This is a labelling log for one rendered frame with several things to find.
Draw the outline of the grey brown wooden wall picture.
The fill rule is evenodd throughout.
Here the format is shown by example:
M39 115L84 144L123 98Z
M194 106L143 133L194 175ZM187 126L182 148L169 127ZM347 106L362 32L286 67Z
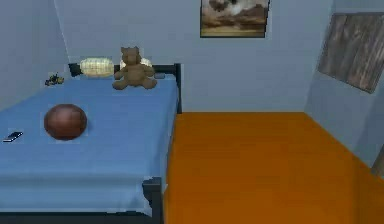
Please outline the grey brown wooden wall picture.
M334 13L317 69L372 94L384 71L384 12Z

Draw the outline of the blue bed with black frame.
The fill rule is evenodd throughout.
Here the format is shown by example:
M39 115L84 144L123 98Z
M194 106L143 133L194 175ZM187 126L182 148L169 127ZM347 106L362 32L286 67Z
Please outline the blue bed with black frame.
M165 224L181 66L155 71L150 90L77 75L1 111L0 224ZM58 104L85 112L80 137L60 141L45 131L44 116ZM23 135L4 142L12 132Z

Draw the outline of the brown basketball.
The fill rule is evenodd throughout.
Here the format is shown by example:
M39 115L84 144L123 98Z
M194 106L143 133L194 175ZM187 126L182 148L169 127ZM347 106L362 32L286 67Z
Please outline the brown basketball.
M73 140L80 137L87 128L85 112L74 104L58 104L44 116L45 131L56 140Z

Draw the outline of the small black phone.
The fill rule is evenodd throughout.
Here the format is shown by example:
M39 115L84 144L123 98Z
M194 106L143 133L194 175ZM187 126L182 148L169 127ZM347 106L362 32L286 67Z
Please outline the small black phone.
M14 140L16 140L17 138L19 138L20 136L22 136L23 133L22 132L12 132L10 135L8 135L7 137L5 137L3 139L4 142L13 142Z

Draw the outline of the small dark yellow toy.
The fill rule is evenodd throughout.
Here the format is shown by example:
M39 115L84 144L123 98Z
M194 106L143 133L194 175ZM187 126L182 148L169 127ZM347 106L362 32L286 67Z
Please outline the small dark yellow toy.
M63 83L64 83L64 78L59 77L58 74L51 75L49 79L45 81L46 86L52 86L52 85L63 84Z

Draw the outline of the framed brown landscape picture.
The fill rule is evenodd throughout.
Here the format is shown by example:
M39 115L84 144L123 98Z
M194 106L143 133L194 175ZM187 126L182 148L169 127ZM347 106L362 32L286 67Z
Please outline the framed brown landscape picture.
M265 38L270 0L201 0L201 38Z

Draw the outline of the brown teddy bear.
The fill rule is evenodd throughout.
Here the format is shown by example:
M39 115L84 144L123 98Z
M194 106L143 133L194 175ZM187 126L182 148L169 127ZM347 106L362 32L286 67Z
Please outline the brown teddy bear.
M153 78L154 68L141 63L142 57L137 46L122 47L121 53L125 66L114 74L114 89L124 90L128 86L152 89L157 85L157 80Z

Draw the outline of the cream striped pillow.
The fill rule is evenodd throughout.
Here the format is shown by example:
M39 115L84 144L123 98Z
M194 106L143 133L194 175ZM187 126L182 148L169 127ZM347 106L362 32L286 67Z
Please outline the cream striped pillow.
M108 58L86 58L80 62L81 72L90 77L107 77L114 73L114 64Z

